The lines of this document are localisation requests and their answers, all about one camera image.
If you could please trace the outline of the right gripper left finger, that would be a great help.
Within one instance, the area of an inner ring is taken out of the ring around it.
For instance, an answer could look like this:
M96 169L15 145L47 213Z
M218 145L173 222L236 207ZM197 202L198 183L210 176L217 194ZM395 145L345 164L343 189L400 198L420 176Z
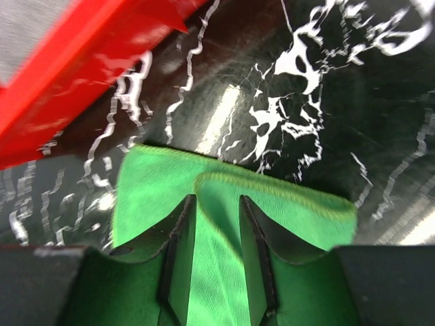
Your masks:
M185 325L196 197L103 253L92 246L1 247L2 325Z

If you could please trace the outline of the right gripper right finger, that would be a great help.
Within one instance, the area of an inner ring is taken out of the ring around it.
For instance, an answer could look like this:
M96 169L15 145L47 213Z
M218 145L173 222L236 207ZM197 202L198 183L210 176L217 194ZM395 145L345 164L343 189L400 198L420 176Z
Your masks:
M252 325L433 325L432 245L324 251L248 196L239 225Z

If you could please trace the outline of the green towel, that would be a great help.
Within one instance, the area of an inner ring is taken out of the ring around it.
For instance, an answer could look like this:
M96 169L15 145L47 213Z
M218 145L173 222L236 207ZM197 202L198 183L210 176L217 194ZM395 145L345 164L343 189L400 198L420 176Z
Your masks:
M167 147L132 147L116 187L114 246L158 223L185 196L196 196L189 325L249 324L239 229L242 195L323 250L351 243L358 224L357 209L347 199Z

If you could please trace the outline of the grey towel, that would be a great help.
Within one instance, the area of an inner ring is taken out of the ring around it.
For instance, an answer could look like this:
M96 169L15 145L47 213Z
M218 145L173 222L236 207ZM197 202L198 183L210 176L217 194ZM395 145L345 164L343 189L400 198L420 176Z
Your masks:
M33 48L69 7L66 0L1 2L1 83L6 85Z

